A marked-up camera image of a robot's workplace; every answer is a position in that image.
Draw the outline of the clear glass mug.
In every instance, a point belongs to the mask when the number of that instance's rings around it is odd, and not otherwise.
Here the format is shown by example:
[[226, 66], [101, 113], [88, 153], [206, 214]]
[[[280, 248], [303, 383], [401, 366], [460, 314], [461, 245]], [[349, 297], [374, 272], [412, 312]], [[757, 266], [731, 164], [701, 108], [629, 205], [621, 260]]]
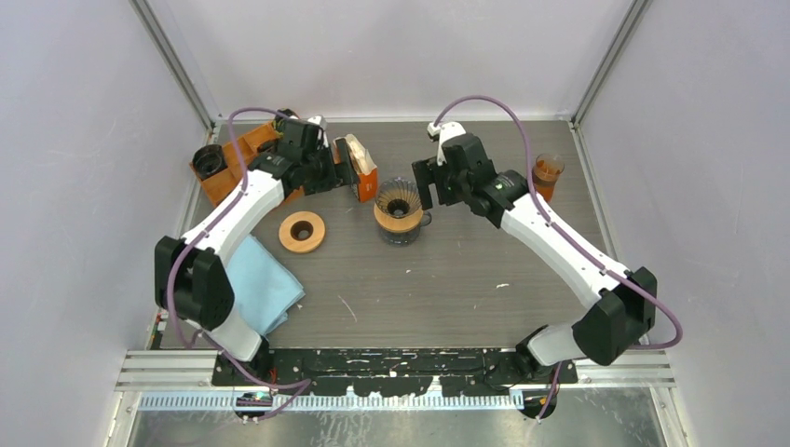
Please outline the clear glass mug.
[[413, 242], [415, 242], [419, 238], [422, 228], [431, 224], [431, 222], [432, 222], [432, 215], [429, 211], [427, 211], [424, 214], [424, 216], [421, 218], [419, 224], [415, 228], [407, 232], [395, 233], [383, 227], [380, 227], [378, 232], [379, 235], [382, 237], [382, 239], [386, 241], [388, 244], [393, 246], [403, 247], [403, 246], [411, 245]]

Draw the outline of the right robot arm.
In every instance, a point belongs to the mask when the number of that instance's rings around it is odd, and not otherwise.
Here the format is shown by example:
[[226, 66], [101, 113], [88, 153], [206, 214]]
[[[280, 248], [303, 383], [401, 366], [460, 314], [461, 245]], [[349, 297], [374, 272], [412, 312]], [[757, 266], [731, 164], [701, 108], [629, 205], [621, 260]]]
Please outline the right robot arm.
[[655, 293], [658, 281], [649, 270], [630, 270], [579, 239], [542, 197], [531, 195], [522, 174], [496, 170], [477, 136], [452, 137], [441, 151], [412, 164], [423, 206], [466, 204], [473, 214], [524, 243], [586, 310], [579, 320], [540, 327], [516, 345], [518, 373], [526, 381], [542, 381], [553, 365], [565, 360], [589, 359], [608, 366], [654, 326], [655, 305], [622, 284], [629, 279]]

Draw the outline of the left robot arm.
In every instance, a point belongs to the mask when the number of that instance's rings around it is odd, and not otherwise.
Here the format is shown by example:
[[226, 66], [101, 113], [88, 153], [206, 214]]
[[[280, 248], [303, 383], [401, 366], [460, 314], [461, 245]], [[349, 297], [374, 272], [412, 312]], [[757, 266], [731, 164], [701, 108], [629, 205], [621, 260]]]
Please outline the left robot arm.
[[236, 359], [251, 385], [271, 373], [268, 343], [240, 314], [227, 267], [243, 238], [291, 193], [310, 196], [357, 183], [346, 148], [334, 149], [321, 115], [280, 115], [274, 145], [244, 163], [242, 178], [214, 211], [183, 236], [155, 246], [155, 302], [204, 331]]

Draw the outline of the orange coffee filter box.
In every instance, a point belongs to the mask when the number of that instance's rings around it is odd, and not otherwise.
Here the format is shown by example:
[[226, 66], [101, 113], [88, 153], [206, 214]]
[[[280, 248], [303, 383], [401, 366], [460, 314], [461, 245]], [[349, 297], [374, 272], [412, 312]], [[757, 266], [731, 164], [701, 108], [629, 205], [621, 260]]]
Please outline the orange coffee filter box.
[[[337, 139], [335, 138], [333, 141], [334, 145], [334, 155], [335, 160], [340, 160], [339, 155], [337, 153]], [[379, 185], [378, 176], [377, 176], [377, 168], [369, 175], [360, 175], [360, 182], [358, 184], [350, 185], [350, 189], [356, 197], [356, 199], [360, 203], [367, 202], [373, 199], [377, 194], [377, 187]]]

